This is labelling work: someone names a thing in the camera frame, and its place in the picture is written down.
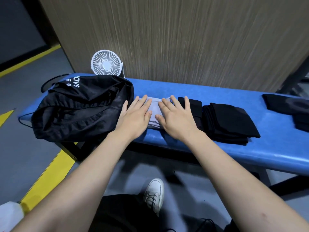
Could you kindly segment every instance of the black drawstring bag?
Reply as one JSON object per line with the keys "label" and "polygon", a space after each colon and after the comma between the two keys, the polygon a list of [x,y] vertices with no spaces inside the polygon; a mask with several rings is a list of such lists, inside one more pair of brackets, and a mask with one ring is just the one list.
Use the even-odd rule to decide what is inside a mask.
{"label": "black drawstring bag", "polygon": [[133,84],[115,75],[72,77],[57,82],[31,117],[36,138],[49,142],[100,139],[115,129]]}

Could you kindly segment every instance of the white sneaker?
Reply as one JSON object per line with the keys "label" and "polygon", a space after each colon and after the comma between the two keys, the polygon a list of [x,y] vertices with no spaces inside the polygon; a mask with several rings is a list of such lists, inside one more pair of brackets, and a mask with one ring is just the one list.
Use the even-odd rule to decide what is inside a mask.
{"label": "white sneaker", "polygon": [[160,178],[153,179],[146,188],[144,202],[157,216],[162,207],[164,199],[164,183]]}

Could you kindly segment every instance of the yellow tape line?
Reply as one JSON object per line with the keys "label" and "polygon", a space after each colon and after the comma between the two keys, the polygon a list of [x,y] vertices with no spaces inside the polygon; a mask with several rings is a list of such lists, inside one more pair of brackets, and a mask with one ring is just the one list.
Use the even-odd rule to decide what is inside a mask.
{"label": "yellow tape line", "polygon": [[65,178],[74,163],[75,161],[63,150],[57,154],[21,200],[20,205],[25,214],[31,211]]}
{"label": "yellow tape line", "polygon": [[60,45],[56,45],[56,46],[54,46],[54,47],[52,47],[52,48],[50,48],[50,49],[48,49],[48,50],[46,50],[46,51],[44,51],[44,52],[42,52],[40,54],[37,54],[36,56],[33,56],[32,58],[29,58],[29,59],[27,59],[27,60],[25,60],[25,61],[23,61],[21,63],[18,63],[16,65],[14,65],[14,66],[12,66],[12,67],[10,67],[10,68],[0,72],[0,77],[4,76],[4,75],[6,75],[6,74],[8,74],[8,73],[10,73],[12,71],[15,71],[16,69],[19,69],[19,68],[21,68],[21,67],[23,67],[23,66],[25,66],[25,65],[27,65],[27,64],[35,61],[35,60],[37,60],[37,59],[39,59],[39,58],[42,58],[43,56],[45,56],[45,55],[47,55],[47,54],[49,54],[49,53],[51,53],[51,52],[53,52],[53,51],[55,51],[55,50],[57,50],[59,48],[61,48],[61,46]]}
{"label": "yellow tape line", "polygon": [[7,118],[10,117],[10,115],[13,113],[14,110],[11,110],[7,113],[4,113],[0,115],[0,127],[3,125],[3,123],[7,120]]}

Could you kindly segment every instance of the right hand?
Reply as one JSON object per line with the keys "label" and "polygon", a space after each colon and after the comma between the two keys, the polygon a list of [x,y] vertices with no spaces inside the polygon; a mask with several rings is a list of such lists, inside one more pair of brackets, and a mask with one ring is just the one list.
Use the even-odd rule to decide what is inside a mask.
{"label": "right hand", "polygon": [[199,129],[193,119],[188,97],[184,97],[185,109],[183,109],[175,96],[172,95],[171,100],[174,105],[168,99],[162,98],[159,107],[165,118],[158,114],[155,118],[170,136],[185,142],[190,135],[199,132]]}

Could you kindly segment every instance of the white fan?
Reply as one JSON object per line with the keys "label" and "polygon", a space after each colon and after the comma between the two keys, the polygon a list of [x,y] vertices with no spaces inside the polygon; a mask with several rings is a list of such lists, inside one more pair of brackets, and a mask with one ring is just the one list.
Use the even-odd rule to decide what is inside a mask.
{"label": "white fan", "polygon": [[123,63],[118,55],[110,50],[100,50],[91,59],[91,69],[96,75],[116,75],[123,73]]}

